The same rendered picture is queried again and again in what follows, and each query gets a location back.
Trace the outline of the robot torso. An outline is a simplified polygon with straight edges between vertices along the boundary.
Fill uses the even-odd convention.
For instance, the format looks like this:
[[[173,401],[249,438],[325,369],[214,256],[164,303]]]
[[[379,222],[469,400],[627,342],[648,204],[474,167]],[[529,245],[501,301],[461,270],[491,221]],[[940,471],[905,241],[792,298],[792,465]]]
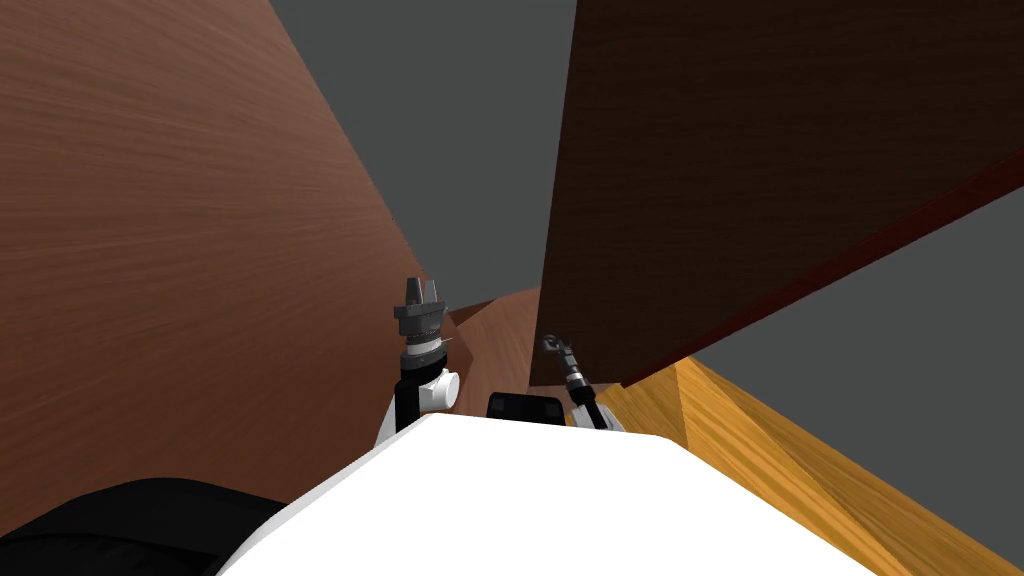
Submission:
[[[676,443],[432,414],[217,576],[874,576]]]

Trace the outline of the dark brown door leaf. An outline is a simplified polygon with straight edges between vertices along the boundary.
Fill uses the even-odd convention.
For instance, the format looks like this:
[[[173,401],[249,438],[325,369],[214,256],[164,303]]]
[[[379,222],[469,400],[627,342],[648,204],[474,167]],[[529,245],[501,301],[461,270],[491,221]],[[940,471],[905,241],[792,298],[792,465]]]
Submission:
[[[1024,187],[1024,0],[578,0],[538,336],[631,385]]]

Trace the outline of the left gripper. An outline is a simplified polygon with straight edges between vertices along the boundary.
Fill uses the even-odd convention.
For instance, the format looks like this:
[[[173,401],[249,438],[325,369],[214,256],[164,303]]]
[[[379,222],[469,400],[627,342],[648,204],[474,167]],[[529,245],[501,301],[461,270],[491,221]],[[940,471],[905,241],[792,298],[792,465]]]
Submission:
[[[424,344],[441,338],[446,304],[438,301],[435,282],[424,281],[421,295],[422,303],[420,279],[411,277],[406,283],[406,305],[393,307],[394,318],[399,322],[399,334],[407,344]]]

